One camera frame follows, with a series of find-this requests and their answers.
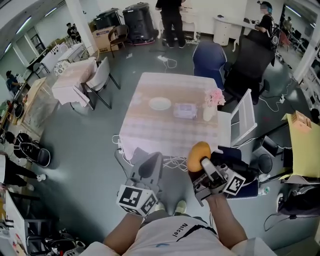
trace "gray floor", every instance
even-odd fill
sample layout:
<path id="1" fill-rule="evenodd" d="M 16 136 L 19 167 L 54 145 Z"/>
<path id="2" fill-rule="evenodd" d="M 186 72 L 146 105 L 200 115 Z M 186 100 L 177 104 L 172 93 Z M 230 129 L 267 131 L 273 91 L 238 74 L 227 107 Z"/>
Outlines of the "gray floor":
<path id="1" fill-rule="evenodd" d="M 229 61 L 236 56 L 232 53 L 233 44 L 224 47 Z M 195 45 L 184 49 L 168 49 L 157 41 L 154 44 L 129 46 L 133 54 L 126 59 L 121 50 L 115 58 L 108 53 L 111 73 L 121 85 L 118 90 L 112 82 L 101 95 L 112 102 L 112 110 L 101 102 L 95 111 L 74 105 L 73 111 L 69 104 L 59 105 L 47 121 L 41 142 L 52 150 L 52 163 L 49 168 L 41 169 L 34 165 L 37 173 L 46 173 L 45 182 L 35 184 L 35 193 L 40 195 L 54 215 L 59 218 L 59 227 L 67 228 L 86 242 L 102 241 L 124 216 L 124 211 L 116 205 L 117 192 L 126 180 L 114 153 L 117 146 L 112 144 L 112 135 L 119 134 L 123 119 L 143 72 L 165 71 L 165 66 L 157 59 L 164 54 L 177 60 L 177 67 L 168 69 L 168 73 L 193 75 L 192 55 Z M 286 65 L 276 62 L 275 67 L 269 66 L 265 77 L 271 84 L 269 93 L 274 96 L 285 93 L 290 81 L 289 69 Z M 279 112 L 272 112 L 263 101 L 254 106 L 258 127 L 248 136 L 257 137 L 278 126 L 285 113 L 292 113 L 293 108 L 309 115 L 308 107 L 302 92 L 292 83 L 287 98 L 279 106 Z M 268 99 L 270 106 L 276 108 L 278 98 Z M 235 104 L 226 106 L 224 111 L 231 111 Z M 290 146 L 289 132 L 283 129 L 271 137 L 281 146 Z M 254 143 L 243 146 L 242 159 L 249 163 Z M 273 161 L 272 174 L 281 168 L 280 157 Z M 201 216 L 209 221 L 207 205 L 200 207 L 196 201 L 192 184 L 185 172 L 179 169 L 165 169 L 163 174 L 164 195 L 167 210 L 172 212 L 179 199 L 186 199 L 187 213 Z M 286 220 L 268 232 L 264 231 L 266 217 L 276 211 L 276 198 L 281 188 L 279 181 L 269 183 L 270 193 L 255 199 L 229 201 L 232 211 L 243 225 L 248 237 L 261 237 L 272 248 L 277 249 L 312 236 L 318 226 L 316 218 Z"/>

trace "black office chair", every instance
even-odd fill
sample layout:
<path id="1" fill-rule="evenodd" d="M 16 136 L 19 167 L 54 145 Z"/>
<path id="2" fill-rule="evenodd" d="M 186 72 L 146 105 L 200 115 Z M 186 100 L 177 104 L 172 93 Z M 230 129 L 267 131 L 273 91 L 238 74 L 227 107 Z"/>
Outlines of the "black office chair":
<path id="1" fill-rule="evenodd" d="M 226 104 L 234 100 L 240 101 L 246 91 L 251 89 L 252 103 L 256 105 L 259 96 L 270 88 L 267 80 L 263 81 L 262 89 L 260 83 L 267 66 L 275 57 L 275 52 L 256 41 L 243 36 L 235 63 L 227 62 L 224 65 L 224 91 L 232 96 Z"/>

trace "paper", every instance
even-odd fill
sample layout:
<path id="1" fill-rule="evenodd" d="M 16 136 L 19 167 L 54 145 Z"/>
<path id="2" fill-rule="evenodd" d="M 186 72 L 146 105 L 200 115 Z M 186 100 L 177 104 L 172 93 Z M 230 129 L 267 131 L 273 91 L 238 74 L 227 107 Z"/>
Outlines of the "paper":
<path id="1" fill-rule="evenodd" d="M 305 133 L 293 125 L 291 114 L 286 114 L 282 120 L 289 123 L 293 175 L 320 178 L 320 126 L 311 122 L 311 131 Z"/>

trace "pillar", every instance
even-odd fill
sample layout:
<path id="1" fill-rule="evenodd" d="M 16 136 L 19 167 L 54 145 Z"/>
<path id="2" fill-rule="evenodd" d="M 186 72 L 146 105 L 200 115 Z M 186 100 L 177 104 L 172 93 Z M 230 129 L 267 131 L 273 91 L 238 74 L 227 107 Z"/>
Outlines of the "pillar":
<path id="1" fill-rule="evenodd" d="M 313 34 L 309 43 L 309 46 L 307 47 L 298 67 L 293 73 L 293 77 L 295 80 L 300 83 L 304 77 L 304 75 L 307 73 L 309 67 L 311 66 L 312 62 L 314 61 L 314 58 L 316 57 L 316 47 L 318 46 L 320 42 L 320 13 L 318 13 L 316 22 L 315 22 L 315 29 L 313 30 Z"/>
<path id="2" fill-rule="evenodd" d="M 24 38 L 25 38 L 25 40 L 28 42 L 28 44 L 29 44 L 29 46 L 31 47 L 31 50 L 34 52 L 35 56 L 36 56 L 36 57 L 39 57 L 40 54 L 39 54 L 39 52 L 37 51 L 37 49 L 36 49 L 36 47 L 34 46 L 34 44 L 32 43 L 32 41 L 31 41 L 31 39 L 30 39 L 30 37 L 29 37 L 29 35 L 28 35 L 27 33 L 24 34 Z"/>
<path id="3" fill-rule="evenodd" d="M 25 56 L 23 55 L 22 51 L 19 49 L 17 43 L 13 43 L 12 44 L 12 48 L 13 50 L 15 51 L 16 55 L 18 56 L 18 58 L 20 59 L 20 61 L 22 62 L 22 64 L 25 66 L 25 67 L 28 67 L 29 66 L 29 62 L 27 61 L 27 59 L 25 58 Z"/>
<path id="4" fill-rule="evenodd" d="M 88 22 L 83 13 L 83 9 L 79 0 L 65 0 L 66 5 L 68 6 L 71 17 L 75 23 L 76 29 L 78 30 L 81 40 L 84 43 L 87 51 L 90 55 L 93 55 L 97 48 L 94 36 L 90 31 Z"/>

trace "shoe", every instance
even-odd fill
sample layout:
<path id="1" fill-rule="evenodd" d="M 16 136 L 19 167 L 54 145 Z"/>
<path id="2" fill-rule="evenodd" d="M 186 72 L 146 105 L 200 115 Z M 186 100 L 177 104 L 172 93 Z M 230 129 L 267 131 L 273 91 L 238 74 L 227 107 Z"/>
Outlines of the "shoe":
<path id="1" fill-rule="evenodd" d="M 31 184 L 27 184 L 27 185 L 26 185 L 26 188 L 27 188 L 28 190 L 30 190 L 30 191 L 35 191 L 35 187 L 32 186 Z"/>
<path id="2" fill-rule="evenodd" d="M 276 198 L 276 212 L 278 212 L 279 206 L 282 204 L 283 201 L 284 201 L 284 194 L 279 193 Z"/>
<path id="3" fill-rule="evenodd" d="M 174 213 L 179 213 L 179 214 L 185 214 L 187 211 L 187 203 L 185 200 L 181 200 L 180 202 L 178 202 L 178 204 L 176 205 L 175 211 Z"/>
<path id="4" fill-rule="evenodd" d="M 38 182 L 42 182 L 42 181 L 45 181 L 47 178 L 47 176 L 45 174 L 41 174 L 41 175 L 38 175 L 36 177 L 36 179 L 38 180 Z"/>
<path id="5" fill-rule="evenodd" d="M 159 202 L 155 205 L 154 212 L 160 211 L 160 210 L 165 210 L 165 211 L 166 211 L 166 207 L 165 207 L 165 205 L 164 205 L 162 202 L 159 201 Z"/>

